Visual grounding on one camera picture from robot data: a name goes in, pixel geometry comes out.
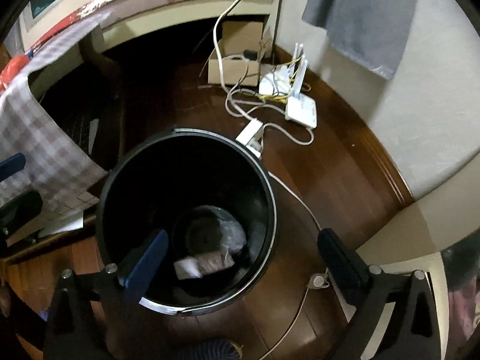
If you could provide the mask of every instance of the gray cloth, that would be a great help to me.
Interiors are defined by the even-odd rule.
[[[330,44],[390,80],[402,60],[417,0],[308,0],[302,19],[327,30]]]

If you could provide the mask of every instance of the checkered tablecloth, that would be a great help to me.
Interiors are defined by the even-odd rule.
[[[55,210],[106,175],[33,97],[28,75],[56,61],[109,15],[98,12],[50,39],[0,95],[0,161],[18,152],[27,159],[23,171],[0,183],[0,207],[34,189]]]

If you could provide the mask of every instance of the foot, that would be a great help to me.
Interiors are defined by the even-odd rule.
[[[11,299],[10,290],[8,286],[0,283],[0,311],[4,317],[8,318],[10,315]]]

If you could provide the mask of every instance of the metal bolt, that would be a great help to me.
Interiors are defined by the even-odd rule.
[[[423,280],[425,278],[425,272],[424,271],[415,271],[415,277],[418,280]]]
[[[371,274],[379,275],[382,273],[382,269],[378,265],[371,265],[368,267]]]
[[[105,272],[108,273],[108,274],[114,274],[116,271],[117,271],[118,267],[117,267],[117,264],[108,264],[106,267],[105,267]]]
[[[73,272],[71,271],[71,269],[65,269],[65,270],[61,273],[61,276],[62,276],[62,278],[64,278],[64,279],[68,279],[68,278],[71,276],[72,273],[73,273]]]

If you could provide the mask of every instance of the silver rim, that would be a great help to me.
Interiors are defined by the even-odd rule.
[[[245,284],[242,288],[240,288],[240,290],[236,291],[236,293],[234,293],[230,297],[225,298],[225,299],[223,299],[219,302],[211,302],[211,303],[207,303],[205,305],[195,306],[195,307],[167,306],[167,305],[152,302],[151,300],[149,300],[147,298],[142,298],[140,300],[140,304],[142,306],[145,306],[150,310],[157,311],[157,312],[160,312],[162,314],[169,314],[169,315],[181,314],[181,313],[184,313],[184,312],[199,312],[199,311],[202,311],[202,310],[205,310],[205,309],[209,309],[212,306],[220,306],[220,305],[222,305],[224,303],[227,303],[230,300],[232,300],[234,297],[236,297],[238,295],[238,293],[243,292],[246,288],[248,288],[255,281],[255,279],[258,277],[258,275],[260,275],[260,273],[263,271],[263,268],[265,267],[265,265],[268,261],[268,258],[270,257],[270,254],[272,252],[273,245],[274,245],[274,242],[275,242],[275,236],[277,234],[277,205],[275,203],[275,196],[273,194],[272,186],[270,185],[270,179],[268,178],[268,175],[265,174],[263,169],[260,167],[260,164],[258,164],[257,159],[255,157],[253,157],[253,155],[248,150],[246,150],[244,147],[242,147],[238,143],[236,143],[236,142],[234,142],[230,139],[227,139],[225,137],[222,137],[221,135],[215,134],[214,132],[209,132],[209,131],[204,131],[204,130],[196,130],[196,129],[192,129],[192,128],[176,128],[175,132],[196,132],[196,133],[200,133],[200,134],[211,135],[211,136],[219,138],[219,139],[221,139],[221,140],[223,140],[227,143],[233,144],[233,145],[235,145],[236,148],[241,150],[251,160],[251,162],[253,164],[255,164],[257,169],[262,174],[264,180],[266,181],[266,184],[268,186],[268,190],[270,192],[270,196],[272,198],[272,203],[273,203],[273,225],[274,225],[274,227],[273,227],[272,241],[270,242],[270,246],[268,247],[268,251],[267,251],[267,254],[266,254],[265,258],[263,259],[262,265],[258,268],[255,275],[248,281],[248,283]]]

